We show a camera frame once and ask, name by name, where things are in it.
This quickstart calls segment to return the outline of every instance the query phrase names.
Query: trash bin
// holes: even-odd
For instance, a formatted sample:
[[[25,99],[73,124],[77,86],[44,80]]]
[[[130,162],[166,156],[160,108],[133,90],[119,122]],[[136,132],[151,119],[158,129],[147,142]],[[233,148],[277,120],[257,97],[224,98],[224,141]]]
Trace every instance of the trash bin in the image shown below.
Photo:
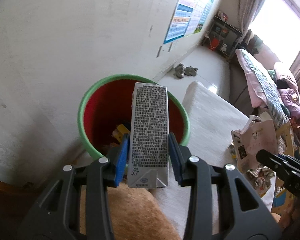
[[[83,96],[78,111],[78,128],[87,152],[97,159],[106,152],[104,146],[115,142],[112,132],[122,122],[131,122],[132,93],[136,82],[155,83],[150,79],[129,75],[113,75],[99,80]],[[168,92],[169,132],[179,144],[189,141],[190,123],[180,102]]]

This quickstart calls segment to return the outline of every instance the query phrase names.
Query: floor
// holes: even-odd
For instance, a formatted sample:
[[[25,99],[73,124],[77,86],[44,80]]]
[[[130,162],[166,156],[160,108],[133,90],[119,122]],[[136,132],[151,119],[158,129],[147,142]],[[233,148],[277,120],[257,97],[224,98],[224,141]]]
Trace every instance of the floor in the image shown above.
[[[166,86],[180,102],[183,100],[188,85],[193,81],[200,81],[206,88],[229,101],[230,70],[223,56],[207,47],[198,46],[181,63],[198,68],[197,75],[180,79],[174,75],[174,69],[172,69],[159,81],[159,84]]]

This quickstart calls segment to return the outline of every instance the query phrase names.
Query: poster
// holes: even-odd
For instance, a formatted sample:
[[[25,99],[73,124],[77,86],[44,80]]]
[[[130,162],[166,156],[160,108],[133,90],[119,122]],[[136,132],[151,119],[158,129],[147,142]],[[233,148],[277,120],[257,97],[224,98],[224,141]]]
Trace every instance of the poster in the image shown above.
[[[214,0],[179,0],[163,44],[201,31]]]

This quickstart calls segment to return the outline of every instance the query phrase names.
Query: window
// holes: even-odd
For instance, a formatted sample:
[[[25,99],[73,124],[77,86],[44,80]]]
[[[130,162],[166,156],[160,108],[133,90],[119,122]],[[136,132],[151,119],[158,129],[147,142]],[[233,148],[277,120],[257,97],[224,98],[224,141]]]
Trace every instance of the window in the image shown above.
[[[250,29],[285,65],[292,65],[300,51],[300,18],[284,0],[265,0]]]

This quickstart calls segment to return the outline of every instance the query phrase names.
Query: shoe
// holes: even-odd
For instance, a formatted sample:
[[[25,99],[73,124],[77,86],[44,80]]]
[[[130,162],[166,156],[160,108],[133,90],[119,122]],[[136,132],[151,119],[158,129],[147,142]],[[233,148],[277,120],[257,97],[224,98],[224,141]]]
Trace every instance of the shoe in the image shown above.
[[[197,68],[195,67],[195,68],[193,68],[193,67],[186,67],[186,69],[185,69],[185,74],[187,75],[187,76],[196,76],[197,75]]]
[[[181,63],[178,64],[178,66],[175,67],[175,75],[178,78],[183,78],[185,76],[185,69]]]

